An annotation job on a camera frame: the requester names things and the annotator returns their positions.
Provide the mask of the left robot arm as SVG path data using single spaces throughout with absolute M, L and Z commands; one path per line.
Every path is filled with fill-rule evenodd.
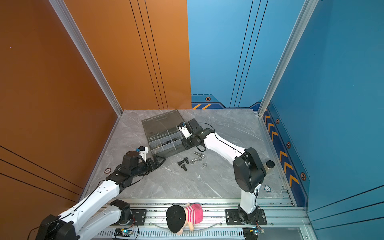
M 87 197 L 58 216 L 47 216 L 38 227 L 38 240 L 90 240 L 112 224 L 132 224 L 130 204 L 116 197 L 158 169 L 166 158 L 147 158 L 139 149 L 127 152 L 123 161 Z

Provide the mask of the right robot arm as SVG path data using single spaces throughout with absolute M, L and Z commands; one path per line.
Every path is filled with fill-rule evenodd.
M 258 152 L 250 147 L 238 147 L 221 138 L 211 125 L 203 128 L 196 119 L 182 122 L 178 126 L 183 135 L 182 144 L 186 150 L 199 146 L 212 150 L 232 164 L 235 181 L 241 188 L 241 200 L 238 205 L 238 216 L 244 225 L 257 223 L 262 209 L 258 204 L 258 196 L 267 169 Z

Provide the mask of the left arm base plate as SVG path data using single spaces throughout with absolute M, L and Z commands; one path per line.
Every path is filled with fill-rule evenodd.
M 119 221 L 120 226 L 143 226 L 146 221 L 146 209 L 133 209 L 122 211 Z

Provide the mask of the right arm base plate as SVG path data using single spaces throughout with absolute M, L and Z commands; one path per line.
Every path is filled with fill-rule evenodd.
M 226 209 L 226 223 L 228 226 L 235 225 L 267 225 L 267 217 L 261 208 L 256 208 L 251 214 L 247 214 L 242 209 Z

